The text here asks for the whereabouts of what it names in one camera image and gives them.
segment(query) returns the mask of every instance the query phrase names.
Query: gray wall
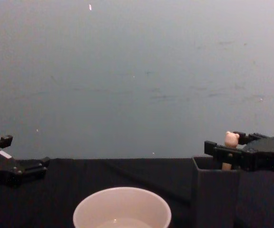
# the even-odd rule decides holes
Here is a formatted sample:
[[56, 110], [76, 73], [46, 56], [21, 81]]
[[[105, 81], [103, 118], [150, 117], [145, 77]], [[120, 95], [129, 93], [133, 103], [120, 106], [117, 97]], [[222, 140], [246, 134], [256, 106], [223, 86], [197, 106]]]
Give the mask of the gray wall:
[[274, 0], [0, 1], [15, 157], [190, 157], [227, 130], [274, 135]]

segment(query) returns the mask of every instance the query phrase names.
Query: black tablecloth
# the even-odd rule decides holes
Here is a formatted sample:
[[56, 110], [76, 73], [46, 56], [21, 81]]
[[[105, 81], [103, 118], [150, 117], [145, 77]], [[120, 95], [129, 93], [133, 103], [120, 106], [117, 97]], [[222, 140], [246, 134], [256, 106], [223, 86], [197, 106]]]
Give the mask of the black tablecloth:
[[[191, 159], [53, 159], [44, 179], [0, 186], [0, 228], [72, 228], [85, 197], [119, 186], [159, 194], [175, 227], [188, 228], [191, 171]], [[242, 173], [235, 227], [274, 228], [274, 173]]]

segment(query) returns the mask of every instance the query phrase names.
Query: paper cup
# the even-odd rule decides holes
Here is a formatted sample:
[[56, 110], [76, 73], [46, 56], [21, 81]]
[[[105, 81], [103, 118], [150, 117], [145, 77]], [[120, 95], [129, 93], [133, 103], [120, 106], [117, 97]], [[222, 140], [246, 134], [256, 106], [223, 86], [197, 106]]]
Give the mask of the paper cup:
[[169, 228], [171, 209], [150, 191], [120, 187], [85, 198], [73, 221], [75, 228]]

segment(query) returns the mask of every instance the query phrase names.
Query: bowl rim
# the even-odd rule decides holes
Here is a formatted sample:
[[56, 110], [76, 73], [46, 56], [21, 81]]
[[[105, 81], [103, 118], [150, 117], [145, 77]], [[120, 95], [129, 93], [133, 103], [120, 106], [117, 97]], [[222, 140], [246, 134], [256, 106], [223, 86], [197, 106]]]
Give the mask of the bowl rim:
[[155, 198], [157, 198], [159, 201], [162, 202], [162, 204], [164, 205], [164, 207], [166, 208], [167, 210], [167, 220], [166, 220], [166, 224], [164, 225], [163, 228], [168, 228], [170, 226], [170, 223], [171, 223], [171, 218], [172, 218], [172, 212], [171, 212], [171, 209], [168, 205], [168, 203], [159, 195], [157, 195], [156, 193], [153, 193], [151, 191], [148, 191], [148, 190], [145, 190], [145, 189], [141, 189], [141, 188], [134, 188], [134, 187], [115, 187], [115, 188], [109, 188], [109, 189], [104, 189], [104, 190], [100, 190], [100, 191], [97, 191], [89, 196], [87, 196], [85, 199], [83, 199], [76, 207], [75, 211], [74, 211], [74, 214], [73, 214], [73, 222], [74, 222], [74, 226], [77, 228], [78, 225], [77, 225], [77, 213], [78, 213], [78, 210], [80, 207], [82, 207], [83, 203], [87, 200], [89, 200], [90, 198], [93, 198], [93, 197], [96, 197], [97, 195], [103, 193], [103, 192], [107, 192], [107, 191], [115, 191], [115, 190], [118, 190], [118, 189], [122, 189], [122, 190], [135, 190], [135, 191], [142, 191], [142, 192], [145, 192], [147, 194], [150, 194], [152, 196], [154, 196]]

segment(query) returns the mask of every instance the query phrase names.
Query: white label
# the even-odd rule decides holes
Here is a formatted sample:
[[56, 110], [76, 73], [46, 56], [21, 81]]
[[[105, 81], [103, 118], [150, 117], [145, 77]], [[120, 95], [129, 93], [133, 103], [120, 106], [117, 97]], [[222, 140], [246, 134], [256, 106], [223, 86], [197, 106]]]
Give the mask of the white label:
[[4, 151], [0, 151], [0, 155], [4, 156], [4, 157], [7, 158], [7, 159], [12, 158], [11, 155], [7, 154], [7, 153], [4, 152]]

